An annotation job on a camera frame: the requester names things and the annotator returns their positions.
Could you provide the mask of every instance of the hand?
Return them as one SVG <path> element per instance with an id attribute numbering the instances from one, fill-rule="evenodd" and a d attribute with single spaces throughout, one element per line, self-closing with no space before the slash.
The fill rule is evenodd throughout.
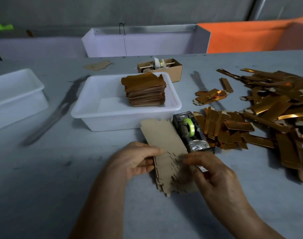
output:
<path id="1" fill-rule="evenodd" d="M 236 238 L 283 238 L 257 215 L 236 173 L 212 152 L 186 154 L 183 162 L 190 165 L 193 180 L 213 215 Z M 208 171 L 202 173 L 195 165 Z"/>
<path id="2" fill-rule="evenodd" d="M 134 175 L 152 171 L 154 156 L 162 154 L 162 149 L 140 142 L 131 142 L 122 150 L 115 153 L 108 161 L 107 166 L 126 169 L 126 178 L 130 180 Z"/>

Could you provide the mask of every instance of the right hand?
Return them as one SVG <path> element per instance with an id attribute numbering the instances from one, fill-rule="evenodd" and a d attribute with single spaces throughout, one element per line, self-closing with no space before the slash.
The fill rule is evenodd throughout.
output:
<path id="1" fill-rule="evenodd" d="M 183 162 L 213 215 L 236 238 L 255 238 L 266 224 L 246 199 L 236 173 L 212 152 L 192 152 Z M 202 173 L 195 165 L 208 171 Z"/>

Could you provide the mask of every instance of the cardboard box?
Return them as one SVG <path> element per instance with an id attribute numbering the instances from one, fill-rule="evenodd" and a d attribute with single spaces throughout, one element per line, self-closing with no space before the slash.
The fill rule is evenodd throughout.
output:
<path id="1" fill-rule="evenodd" d="M 175 59 L 166 59 L 164 61 L 165 61 L 165 63 L 172 63 L 172 62 L 175 62 L 175 63 L 169 65 L 168 68 L 157 69 L 157 70 L 150 70 L 148 68 L 144 68 L 144 69 L 140 68 L 140 67 L 149 66 L 150 64 L 155 64 L 155 61 L 149 61 L 149 62 L 145 62 L 145 63 L 139 63 L 139 64 L 137 64 L 138 73 L 143 73 L 144 70 L 147 71 L 147 69 L 148 69 L 148 72 L 166 72 L 166 73 L 169 74 L 170 80 L 172 82 L 180 81 L 181 80 L 181 73 L 182 73 L 182 64 L 180 64 Z"/>

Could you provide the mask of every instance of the white plastic bin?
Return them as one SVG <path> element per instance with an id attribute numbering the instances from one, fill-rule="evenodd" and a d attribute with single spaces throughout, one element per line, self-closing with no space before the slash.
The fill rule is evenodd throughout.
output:
<path id="1" fill-rule="evenodd" d="M 43 88 L 30 69 L 0 76 L 0 128 L 48 108 Z"/>
<path id="2" fill-rule="evenodd" d="M 71 112 L 74 118 L 82 118 L 93 131 L 112 131 L 140 128 L 140 121 L 149 118 L 172 119 L 174 113 L 181 109 L 181 102 L 165 72 L 165 104 L 162 106 L 133 107 L 129 104 L 121 83 L 122 77 L 139 74 L 91 76 Z"/>

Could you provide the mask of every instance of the table surface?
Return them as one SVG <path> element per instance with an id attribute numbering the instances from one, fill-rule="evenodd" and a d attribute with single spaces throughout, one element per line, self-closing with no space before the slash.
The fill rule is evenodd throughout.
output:
<path id="1" fill-rule="evenodd" d="M 222 89 L 218 72 L 245 74 L 241 68 L 303 76 L 303 51 L 192 54 L 163 56 L 183 64 L 174 87 L 181 112 L 200 111 L 192 100 L 197 90 Z M 0 129 L 0 238 L 66 238 L 89 189 L 110 155 L 131 141 L 144 141 L 140 129 L 91 132 L 69 112 L 28 147 L 21 142 L 56 109 L 81 76 L 133 74 L 137 63 L 151 56 L 108 58 L 113 64 L 99 72 L 82 68 L 101 58 L 0 61 L 0 75 L 30 68 L 45 85 L 50 107 Z M 210 104 L 216 110 L 239 111 L 248 88 L 228 77 L 234 93 Z M 259 129 L 253 134 L 265 136 Z M 217 150 L 217 156 L 238 175 L 243 190 L 262 219 L 286 238 L 303 238 L 303 184 L 284 169 L 266 148 Z M 124 238 L 233 238 L 213 217 L 199 193 L 165 197 L 152 175 L 132 179 L 126 189 Z"/>

